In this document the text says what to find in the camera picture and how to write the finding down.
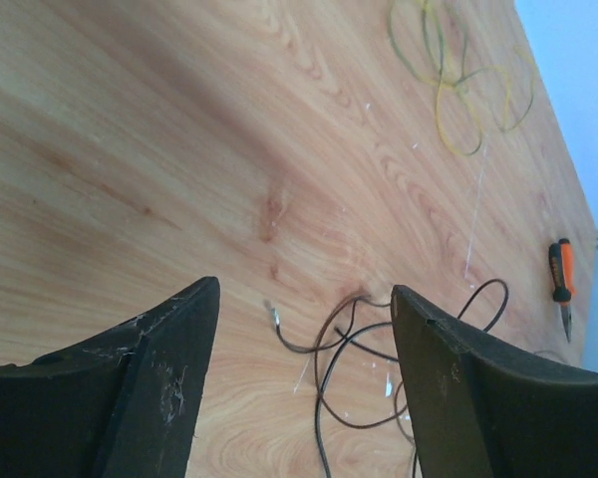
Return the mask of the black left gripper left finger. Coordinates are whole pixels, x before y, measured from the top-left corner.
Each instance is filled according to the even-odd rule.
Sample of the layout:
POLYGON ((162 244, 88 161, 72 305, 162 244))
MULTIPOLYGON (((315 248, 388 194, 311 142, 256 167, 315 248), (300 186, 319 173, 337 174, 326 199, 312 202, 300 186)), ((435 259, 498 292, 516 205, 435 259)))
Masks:
POLYGON ((220 284, 26 365, 0 366, 0 477, 181 477, 208 372, 220 284))

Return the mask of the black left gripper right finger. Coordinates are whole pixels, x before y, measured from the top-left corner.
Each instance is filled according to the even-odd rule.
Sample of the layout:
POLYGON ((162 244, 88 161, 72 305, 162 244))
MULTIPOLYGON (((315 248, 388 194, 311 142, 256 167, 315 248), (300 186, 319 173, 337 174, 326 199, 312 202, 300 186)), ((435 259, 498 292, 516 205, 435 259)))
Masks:
POLYGON ((425 477, 598 477, 598 372, 524 351, 406 286, 392 324, 425 477))

